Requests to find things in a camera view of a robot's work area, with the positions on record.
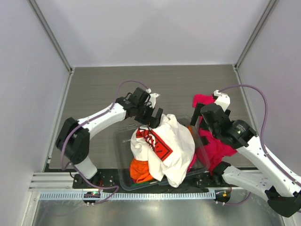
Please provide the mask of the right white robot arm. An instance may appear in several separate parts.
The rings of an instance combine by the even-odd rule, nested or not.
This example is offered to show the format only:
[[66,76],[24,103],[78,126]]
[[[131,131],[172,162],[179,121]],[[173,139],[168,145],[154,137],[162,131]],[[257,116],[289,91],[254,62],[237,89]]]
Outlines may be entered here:
[[195,125],[201,117],[201,127],[214,138],[245,156],[262,174],[256,177],[227,162],[220,162],[212,170],[217,186],[225,184],[241,187],[265,200],[279,215],[289,218],[301,210],[301,178],[268,151],[256,131],[245,121],[232,121],[230,110],[220,105],[198,103],[191,119]]

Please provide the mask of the white t shirt red print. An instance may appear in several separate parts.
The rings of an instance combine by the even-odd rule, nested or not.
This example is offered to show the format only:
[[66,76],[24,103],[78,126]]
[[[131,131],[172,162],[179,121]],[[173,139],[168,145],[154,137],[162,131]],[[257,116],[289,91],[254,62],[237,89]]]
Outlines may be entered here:
[[195,155],[191,132],[173,114],[162,115],[157,128],[138,127],[131,136],[130,149],[134,159],[148,161],[154,180],[166,177],[175,188],[183,182]]

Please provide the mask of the pink t shirt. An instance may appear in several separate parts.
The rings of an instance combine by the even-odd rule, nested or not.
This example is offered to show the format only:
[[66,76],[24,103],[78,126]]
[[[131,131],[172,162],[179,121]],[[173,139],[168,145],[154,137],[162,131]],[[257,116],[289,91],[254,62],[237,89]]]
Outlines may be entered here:
[[[214,103],[214,101],[213,96],[196,94],[193,98],[192,106],[195,108],[198,103],[208,105]],[[214,168],[222,162],[222,158],[224,156],[231,157],[237,153],[237,151],[229,145],[225,145],[220,140],[213,137],[210,131],[206,128],[205,121],[202,116],[199,117],[198,134],[202,140],[202,144],[204,145],[204,149],[210,162],[208,171],[211,175]]]

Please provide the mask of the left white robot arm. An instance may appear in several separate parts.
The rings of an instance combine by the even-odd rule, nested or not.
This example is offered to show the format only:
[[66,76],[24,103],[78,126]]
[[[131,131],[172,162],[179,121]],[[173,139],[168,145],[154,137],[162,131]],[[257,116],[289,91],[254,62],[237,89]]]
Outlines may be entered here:
[[116,98],[95,114],[78,120],[72,117],[65,120],[55,145],[63,157],[68,158],[84,176],[84,183],[88,187],[97,187],[100,182],[97,168],[88,156],[90,140],[107,127],[132,117],[142,125],[158,127],[163,109],[159,108],[155,116],[152,114],[159,97],[160,94],[153,93],[151,89],[138,87],[133,93]]

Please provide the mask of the clear plastic bin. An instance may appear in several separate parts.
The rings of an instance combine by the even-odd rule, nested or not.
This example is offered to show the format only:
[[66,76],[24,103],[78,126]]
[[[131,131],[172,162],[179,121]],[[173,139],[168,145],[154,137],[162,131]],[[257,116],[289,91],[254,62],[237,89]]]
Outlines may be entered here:
[[[202,172],[207,171],[210,162],[204,149],[204,145],[202,144],[202,140],[198,135],[197,129],[190,125],[189,117],[176,116],[176,118],[180,124],[189,129],[195,143],[195,155],[192,160],[192,167],[187,173],[192,172],[193,169],[200,169]],[[133,132],[140,126],[142,125],[129,126],[127,128],[119,129],[114,133],[113,140],[115,155],[117,158],[117,169],[129,170],[131,161],[134,158],[130,149],[130,140]]]

